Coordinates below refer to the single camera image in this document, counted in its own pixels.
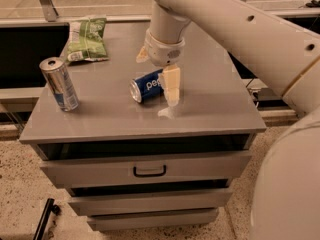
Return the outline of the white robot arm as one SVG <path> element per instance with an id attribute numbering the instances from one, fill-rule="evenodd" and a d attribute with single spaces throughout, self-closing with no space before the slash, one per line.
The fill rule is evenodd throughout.
<path id="1" fill-rule="evenodd" d="M 176 63 L 197 24 L 301 119 L 271 146 L 258 173 L 250 240 L 320 240 L 320 37 L 240 0 L 153 0 L 144 48 L 160 66 L 169 106 L 179 102 Z"/>

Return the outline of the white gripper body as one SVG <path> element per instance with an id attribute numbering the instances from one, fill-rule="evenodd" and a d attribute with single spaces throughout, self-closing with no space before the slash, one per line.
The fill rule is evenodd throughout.
<path id="1" fill-rule="evenodd" d="M 182 55 L 184 46 L 184 39 L 178 43 L 167 44 L 154 38 L 150 30 L 146 31 L 144 48 L 150 61 L 155 66 L 166 67 L 177 63 Z"/>

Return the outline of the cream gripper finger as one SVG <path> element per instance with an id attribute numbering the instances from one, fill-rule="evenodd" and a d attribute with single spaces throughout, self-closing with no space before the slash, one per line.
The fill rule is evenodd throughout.
<path id="1" fill-rule="evenodd" d="M 170 107 L 179 103 L 180 99 L 180 68 L 177 65 L 170 65 L 159 74 L 159 80 L 164 90 L 166 101 Z"/>
<path id="2" fill-rule="evenodd" d="M 137 63 L 143 63 L 146 62 L 149 59 L 147 51 L 145 49 L 145 47 L 142 47 L 138 53 L 138 55 L 136 56 L 136 62 Z"/>

